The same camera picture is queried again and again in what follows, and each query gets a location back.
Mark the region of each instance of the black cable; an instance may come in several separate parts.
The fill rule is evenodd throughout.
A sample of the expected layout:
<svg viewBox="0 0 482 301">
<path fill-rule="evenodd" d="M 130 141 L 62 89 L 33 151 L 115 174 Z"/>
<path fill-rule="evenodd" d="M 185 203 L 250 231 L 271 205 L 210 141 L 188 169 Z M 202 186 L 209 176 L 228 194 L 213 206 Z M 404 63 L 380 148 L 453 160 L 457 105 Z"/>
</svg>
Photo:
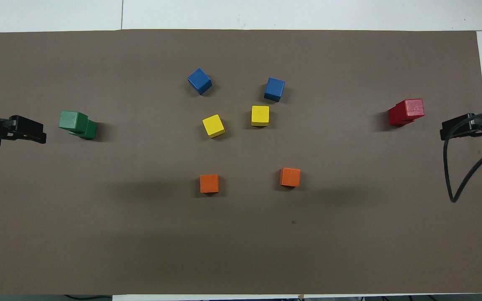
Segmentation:
<svg viewBox="0 0 482 301">
<path fill-rule="evenodd" d="M 470 178 L 474 173 L 477 171 L 477 169 L 482 165 L 482 158 L 479 159 L 476 164 L 470 169 L 470 171 L 466 174 L 464 179 L 461 182 L 461 185 L 459 185 L 459 188 L 457 189 L 457 192 L 455 193 L 455 196 L 453 196 L 453 191 L 451 190 L 451 183 L 449 181 L 449 169 L 448 169 L 448 164 L 447 164 L 447 147 L 449 144 L 449 139 L 451 139 L 451 136 L 457 131 L 457 129 L 461 128 L 463 125 L 467 124 L 471 120 L 475 120 L 477 118 L 482 118 L 482 114 L 477 114 L 472 117 L 466 118 L 463 121 L 457 123 L 451 130 L 449 131 L 448 135 L 446 136 L 446 139 L 444 140 L 444 175 L 446 177 L 446 186 L 447 186 L 447 192 L 449 194 L 449 199 L 451 202 L 457 202 L 459 197 L 461 196 L 462 191 L 464 190 L 464 187 L 470 181 Z"/>
<path fill-rule="evenodd" d="M 103 298 L 107 298 L 107 299 L 112 299 L 112 296 L 107 296 L 107 295 L 97 295 L 97 296 L 92 296 L 92 297 L 74 297 L 74 296 L 71 296 L 71 295 L 65 295 L 66 297 L 70 298 L 70 299 L 74 299 L 74 300 L 92 300 L 92 299 L 103 299 Z"/>
<path fill-rule="evenodd" d="M 384 301 L 390 301 L 388 298 L 386 298 L 385 296 L 380 296 Z M 432 301 L 438 301 L 436 300 L 433 296 L 431 295 L 427 295 L 427 297 L 429 297 Z M 412 296 L 409 295 L 409 301 L 413 301 L 412 299 Z"/>
</svg>

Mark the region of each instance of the orange cube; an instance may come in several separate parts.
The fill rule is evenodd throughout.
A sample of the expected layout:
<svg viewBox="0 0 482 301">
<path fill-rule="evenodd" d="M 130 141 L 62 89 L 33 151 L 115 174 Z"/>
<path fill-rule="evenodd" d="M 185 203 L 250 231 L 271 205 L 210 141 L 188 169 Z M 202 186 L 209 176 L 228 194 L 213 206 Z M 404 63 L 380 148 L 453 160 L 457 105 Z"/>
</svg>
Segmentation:
<svg viewBox="0 0 482 301">
<path fill-rule="evenodd" d="M 200 192 L 201 193 L 218 192 L 218 175 L 201 175 Z"/>
<path fill-rule="evenodd" d="M 300 186 L 300 169 L 284 167 L 280 170 L 280 185 L 289 187 Z"/>
</svg>

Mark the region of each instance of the red block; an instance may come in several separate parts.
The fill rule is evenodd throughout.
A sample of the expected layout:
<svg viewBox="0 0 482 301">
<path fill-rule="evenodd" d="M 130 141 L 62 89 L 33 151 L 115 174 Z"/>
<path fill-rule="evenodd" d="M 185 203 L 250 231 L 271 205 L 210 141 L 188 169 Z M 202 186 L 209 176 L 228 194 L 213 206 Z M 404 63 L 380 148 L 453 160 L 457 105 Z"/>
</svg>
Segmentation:
<svg viewBox="0 0 482 301">
<path fill-rule="evenodd" d="M 423 100 L 421 98 L 405 99 L 396 104 L 388 113 L 391 125 L 403 126 L 409 124 L 425 115 L 423 113 Z"/>
</svg>

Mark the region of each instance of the yellow cube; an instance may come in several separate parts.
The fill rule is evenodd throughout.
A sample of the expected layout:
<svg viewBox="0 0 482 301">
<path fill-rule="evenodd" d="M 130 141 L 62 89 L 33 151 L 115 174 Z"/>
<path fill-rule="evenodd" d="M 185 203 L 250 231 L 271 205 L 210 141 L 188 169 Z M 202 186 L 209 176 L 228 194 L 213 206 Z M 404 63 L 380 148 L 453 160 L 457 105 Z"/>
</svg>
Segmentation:
<svg viewBox="0 0 482 301">
<path fill-rule="evenodd" d="M 252 106 L 252 126 L 268 126 L 269 125 L 269 106 L 253 105 Z"/>
<path fill-rule="evenodd" d="M 224 126 L 220 121 L 220 117 L 218 115 L 213 115 L 202 120 L 204 123 L 204 127 L 206 128 L 206 132 L 210 138 L 217 137 L 220 134 L 224 134 Z"/>
</svg>

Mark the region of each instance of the wooden block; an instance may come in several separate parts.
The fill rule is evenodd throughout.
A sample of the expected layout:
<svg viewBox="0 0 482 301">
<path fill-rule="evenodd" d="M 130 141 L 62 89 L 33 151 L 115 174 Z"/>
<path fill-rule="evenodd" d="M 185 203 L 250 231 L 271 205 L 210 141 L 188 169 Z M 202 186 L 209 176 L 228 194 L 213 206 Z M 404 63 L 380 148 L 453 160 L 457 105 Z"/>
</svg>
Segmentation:
<svg viewBox="0 0 482 301">
<path fill-rule="evenodd" d="M 217 137 L 218 135 L 224 134 L 226 132 L 218 115 L 208 117 L 202 120 L 202 122 L 210 138 Z"/>
<path fill-rule="evenodd" d="M 285 82 L 276 78 L 270 77 L 267 80 L 267 86 L 265 87 L 264 98 L 272 101 L 280 101 L 282 92 L 284 91 Z"/>
<path fill-rule="evenodd" d="M 253 105 L 252 118 L 250 124 L 252 126 L 268 126 L 269 125 L 269 106 Z"/>
<path fill-rule="evenodd" d="M 211 88 L 212 85 L 211 78 L 209 78 L 209 76 L 207 76 L 207 74 L 205 74 L 205 72 L 203 72 L 200 68 L 193 72 L 193 74 L 191 74 L 187 80 L 189 80 L 191 86 L 193 86 L 193 88 L 195 88 L 200 95 Z"/>
<path fill-rule="evenodd" d="M 82 134 L 87 129 L 88 116 L 74 111 L 62 111 L 59 120 L 59 128 Z"/>
<path fill-rule="evenodd" d="M 218 175 L 201 175 L 200 192 L 201 193 L 218 192 Z"/>
<path fill-rule="evenodd" d="M 84 133 L 79 134 L 79 133 L 70 132 L 70 134 L 83 139 L 92 140 L 96 137 L 97 128 L 98 128 L 98 124 L 96 122 L 93 122 L 92 120 L 88 120 L 87 128 Z"/>
<path fill-rule="evenodd" d="M 388 115 L 390 115 L 390 125 L 404 126 L 409 124 L 425 115 L 423 100 L 421 98 L 405 99 L 390 109 Z"/>
<path fill-rule="evenodd" d="M 280 170 L 280 185 L 289 187 L 300 186 L 300 169 L 284 167 Z"/>
</svg>

